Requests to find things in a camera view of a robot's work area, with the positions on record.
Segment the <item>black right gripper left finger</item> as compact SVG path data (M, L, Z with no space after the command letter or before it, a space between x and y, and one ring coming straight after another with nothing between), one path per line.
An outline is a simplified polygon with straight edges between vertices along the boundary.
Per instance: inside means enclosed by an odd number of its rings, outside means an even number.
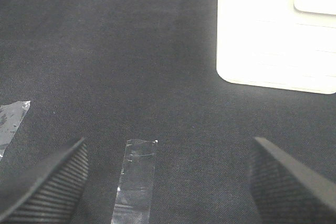
M89 177L84 138L1 181L1 223L70 223Z

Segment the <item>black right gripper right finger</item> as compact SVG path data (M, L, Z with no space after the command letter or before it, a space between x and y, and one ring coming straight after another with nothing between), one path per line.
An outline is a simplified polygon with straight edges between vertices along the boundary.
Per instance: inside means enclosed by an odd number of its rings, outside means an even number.
M248 179L262 223L335 223L335 183L263 137L252 141Z

